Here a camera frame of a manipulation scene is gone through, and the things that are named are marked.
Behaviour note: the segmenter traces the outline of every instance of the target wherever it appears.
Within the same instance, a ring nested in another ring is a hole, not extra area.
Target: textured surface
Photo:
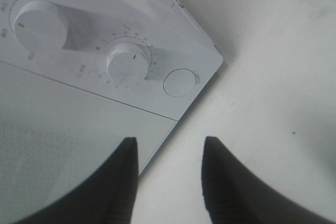
[[[174,125],[2,63],[0,83],[0,223],[74,189],[128,135],[143,168]]]

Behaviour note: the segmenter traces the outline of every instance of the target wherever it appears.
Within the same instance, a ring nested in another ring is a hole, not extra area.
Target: large dial
[[[50,52],[63,47],[69,23],[55,4],[47,1],[26,3],[14,22],[16,39],[32,52]]]

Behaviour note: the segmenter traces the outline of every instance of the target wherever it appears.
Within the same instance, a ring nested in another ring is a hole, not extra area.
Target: round button
[[[188,69],[176,69],[172,71],[163,83],[164,91],[172,97],[183,97],[196,85],[196,77]]]
[[[19,11],[14,22],[16,39],[33,52],[50,52],[64,46],[69,30],[65,14],[47,1],[32,1]]]
[[[140,82],[147,76],[149,66],[144,50],[131,42],[117,44],[107,56],[108,74],[115,83]]]

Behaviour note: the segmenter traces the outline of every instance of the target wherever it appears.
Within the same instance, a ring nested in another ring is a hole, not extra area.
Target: small dial
[[[68,36],[69,22],[62,10],[48,1],[31,1],[14,21],[16,39],[32,52],[61,49]]]
[[[115,45],[107,56],[107,68],[115,83],[133,85],[144,80],[150,62],[140,45],[123,42]]]

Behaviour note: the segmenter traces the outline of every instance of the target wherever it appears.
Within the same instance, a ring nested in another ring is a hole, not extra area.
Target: white knob
[[[16,39],[33,52],[51,52],[62,48],[68,30],[69,22],[65,14],[47,1],[25,4],[14,22]]]
[[[135,43],[120,43],[107,56],[108,74],[115,83],[140,82],[147,76],[149,66],[144,50]]]

